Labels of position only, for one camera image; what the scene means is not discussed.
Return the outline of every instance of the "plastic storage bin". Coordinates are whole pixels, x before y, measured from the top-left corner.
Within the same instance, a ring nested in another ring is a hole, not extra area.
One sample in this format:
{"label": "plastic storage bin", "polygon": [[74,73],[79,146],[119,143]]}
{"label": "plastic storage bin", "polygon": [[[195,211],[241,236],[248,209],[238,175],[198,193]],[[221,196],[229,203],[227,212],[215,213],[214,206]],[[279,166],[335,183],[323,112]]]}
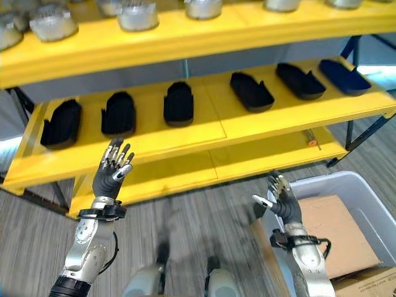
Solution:
{"label": "plastic storage bin", "polygon": [[[382,265],[396,266],[396,221],[359,174],[352,171],[341,171],[327,176],[295,181],[290,186],[299,200],[315,196],[338,195],[377,257],[382,261]],[[270,200],[274,200],[270,192],[267,196]],[[283,230],[282,219],[270,211],[265,212],[262,223],[268,236],[271,236],[273,229]],[[285,261],[285,251],[277,248],[274,248],[273,251],[290,290],[290,295],[296,296],[293,278]]]}

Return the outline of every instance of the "gray carpet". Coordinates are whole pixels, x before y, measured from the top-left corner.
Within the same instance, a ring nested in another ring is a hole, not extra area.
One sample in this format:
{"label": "gray carpet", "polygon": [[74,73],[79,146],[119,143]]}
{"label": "gray carpet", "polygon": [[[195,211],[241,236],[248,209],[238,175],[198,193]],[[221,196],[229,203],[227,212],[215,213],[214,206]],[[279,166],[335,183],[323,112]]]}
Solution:
{"label": "gray carpet", "polygon": [[[356,122],[356,135],[373,118]],[[342,142],[346,124],[330,127]],[[396,215],[396,120],[387,123],[337,166],[325,163],[284,171],[290,180],[352,170]],[[72,181],[61,182],[70,197]],[[206,259],[216,253],[238,280],[243,296],[280,296],[249,230],[251,198],[266,193],[265,176],[199,189],[130,206],[116,224],[120,253],[89,296],[121,296],[129,277],[155,260],[158,242],[169,237],[166,293],[203,296]],[[34,191],[52,195],[48,186]],[[70,248],[76,222],[0,191],[0,284],[11,296],[47,296]]]}

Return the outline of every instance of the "cardboard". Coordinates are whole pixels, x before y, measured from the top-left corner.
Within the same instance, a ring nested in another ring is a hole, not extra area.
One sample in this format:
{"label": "cardboard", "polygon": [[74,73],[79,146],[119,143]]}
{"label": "cardboard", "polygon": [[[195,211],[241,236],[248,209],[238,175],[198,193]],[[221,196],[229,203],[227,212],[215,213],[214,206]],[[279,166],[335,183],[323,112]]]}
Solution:
{"label": "cardboard", "polygon": [[333,284],[337,297],[396,296],[396,268],[375,268]]}
{"label": "cardboard", "polygon": [[[377,264],[377,258],[359,226],[337,195],[299,200],[303,224],[309,235],[332,242],[326,259],[329,278],[335,278]],[[323,252],[325,244],[320,246]]]}

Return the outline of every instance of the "shelf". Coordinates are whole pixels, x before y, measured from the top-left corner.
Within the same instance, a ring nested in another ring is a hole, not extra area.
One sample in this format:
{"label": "shelf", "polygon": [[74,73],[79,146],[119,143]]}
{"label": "shelf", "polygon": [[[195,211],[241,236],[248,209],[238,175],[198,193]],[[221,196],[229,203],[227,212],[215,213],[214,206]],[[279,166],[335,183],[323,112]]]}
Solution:
{"label": "shelf", "polygon": [[[174,157],[224,139],[225,134],[201,79],[189,81],[194,94],[194,122],[188,127],[173,128],[163,119],[163,97],[171,83],[127,89],[137,110],[136,133],[126,139],[132,144],[134,163],[145,163]],[[25,187],[27,184],[72,178],[95,171],[110,138],[101,133],[101,112],[114,93],[81,96],[82,117],[77,142],[62,150],[48,150],[40,144],[43,120],[50,119],[64,99],[38,105],[29,120],[21,145],[9,168],[4,186]]]}
{"label": "shelf", "polygon": [[[308,147],[302,132],[255,140],[227,148],[136,165],[118,199],[123,205],[232,179],[339,157],[345,149],[324,127],[315,128],[318,147]],[[76,217],[93,200],[93,175],[76,179],[69,212]]]}
{"label": "shelf", "polygon": [[[353,69],[343,58],[334,60]],[[374,82],[370,82],[372,87],[361,96],[344,95],[320,72],[319,62],[320,59],[309,59],[292,63],[307,73],[312,71],[326,87],[323,96],[312,101],[296,98],[275,74],[276,65],[243,70],[258,82],[263,80],[275,98],[271,109],[256,114],[248,113],[236,99],[229,85],[231,73],[204,77],[227,139],[244,142],[396,111],[396,100]]]}
{"label": "shelf", "polygon": [[123,32],[104,19],[94,0],[70,4],[79,23],[74,36],[41,43],[32,32],[0,54],[0,88],[120,67],[191,58],[261,46],[396,31],[396,2],[363,1],[338,10],[322,0],[302,0],[292,13],[266,11],[262,1],[226,0],[220,17],[196,21],[180,0],[158,0],[160,25]]}
{"label": "shelf", "polygon": [[[264,79],[275,97],[273,107],[258,114],[248,113],[236,99],[229,86],[231,73],[190,79],[195,115],[193,124],[184,128],[171,128],[163,121],[163,96],[171,82],[129,89],[137,110],[136,134],[126,140],[132,142],[136,153],[134,163],[138,165],[396,111],[396,100],[374,84],[359,97],[341,94],[317,70],[318,63],[318,59],[295,63],[307,71],[313,69],[327,87],[325,94],[314,101],[299,100],[288,91],[276,77],[275,66],[246,69],[257,80]],[[100,109],[112,93],[77,98],[83,106],[79,139],[64,150],[50,151],[40,145],[43,120],[51,117],[62,100],[38,105],[3,186],[16,190],[95,171],[109,142],[100,132]]]}

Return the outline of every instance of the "silver robotic arm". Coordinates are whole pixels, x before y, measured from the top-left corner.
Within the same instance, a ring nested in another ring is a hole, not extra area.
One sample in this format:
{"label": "silver robotic arm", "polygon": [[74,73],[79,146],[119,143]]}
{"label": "silver robotic arm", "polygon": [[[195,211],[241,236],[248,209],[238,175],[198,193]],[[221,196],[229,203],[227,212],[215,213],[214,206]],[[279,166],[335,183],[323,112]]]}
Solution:
{"label": "silver robotic arm", "polygon": [[[113,139],[100,162],[93,180],[95,199],[90,209],[81,210],[74,243],[67,253],[64,268],[52,287],[49,297],[86,297],[91,284],[114,261],[118,252],[114,221],[125,217],[126,209],[116,201],[125,175],[132,170],[131,153],[124,161],[130,145],[119,154],[122,139]],[[116,248],[105,264],[111,236]]]}
{"label": "silver robotic arm", "polygon": [[[284,176],[276,171],[271,172],[269,190],[277,198],[277,203],[258,195],[253,195],[252,198],[281,217],[284,222],[285,233],[274,230],[270,241],[273,247],[286,250],[286,262],[293,275],[297,297],[335,296],[325,267],[331,242],[307,234],[297,198]],[[322,242],[327,243],[323,254],[318,249],[318,244]]]}

